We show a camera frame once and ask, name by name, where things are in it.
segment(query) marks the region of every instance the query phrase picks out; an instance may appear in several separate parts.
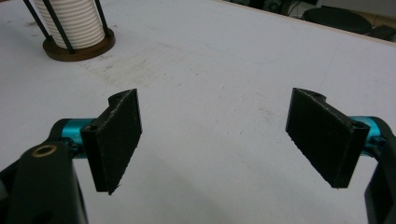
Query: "white ribbed cylinder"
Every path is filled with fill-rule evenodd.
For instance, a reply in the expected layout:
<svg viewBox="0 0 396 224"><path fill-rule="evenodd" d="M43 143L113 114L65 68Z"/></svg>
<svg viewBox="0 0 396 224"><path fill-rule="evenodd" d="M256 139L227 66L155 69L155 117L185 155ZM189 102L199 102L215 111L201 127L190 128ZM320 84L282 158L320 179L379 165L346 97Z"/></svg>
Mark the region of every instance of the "white ribbed cylinder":
<svg viewBox="0 0 396 224"><path fill-rule="evenodd" d="M42 0L34 0L56 45L66 49L55 23ZM91 47L105 38L93 0L50 0L73 49Z"/></svg>

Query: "white table surface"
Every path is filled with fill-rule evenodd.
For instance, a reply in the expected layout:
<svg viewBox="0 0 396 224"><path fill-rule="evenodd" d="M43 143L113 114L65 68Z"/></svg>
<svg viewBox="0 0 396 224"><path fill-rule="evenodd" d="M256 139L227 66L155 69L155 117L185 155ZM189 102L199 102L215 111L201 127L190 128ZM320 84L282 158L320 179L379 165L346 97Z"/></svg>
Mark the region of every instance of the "white table surface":
<svg viewBox="0 0 396 224"><path fill-rule="evenodd" d="M63 118L138 89L143 135L112 196L74 161L91 223L367 223L376 161L332 189L285 132L293 87L396 129L396 47L214 0L103 0L117 43L56 62L22 1L0 4L0 169Z"/></svg>

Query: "wooden circular base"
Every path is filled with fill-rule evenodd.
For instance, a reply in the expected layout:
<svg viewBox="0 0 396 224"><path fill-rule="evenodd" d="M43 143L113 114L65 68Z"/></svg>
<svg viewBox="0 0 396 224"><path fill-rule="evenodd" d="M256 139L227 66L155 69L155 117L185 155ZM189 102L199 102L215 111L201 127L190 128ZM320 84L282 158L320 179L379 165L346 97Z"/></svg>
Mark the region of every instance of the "wooden circular base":
<svg viewBox="0 0 396 224"><path fill-rule="evenodd" d="M58 47L53 40L44 40L43 49L51 59L56 61L77 62L91 59L113 48L116 43L116 37L111 29L108 29L108 31L110 32L110 37L105 36L101 42L92 47L75 49L72 54L67 49Z"/></svg>

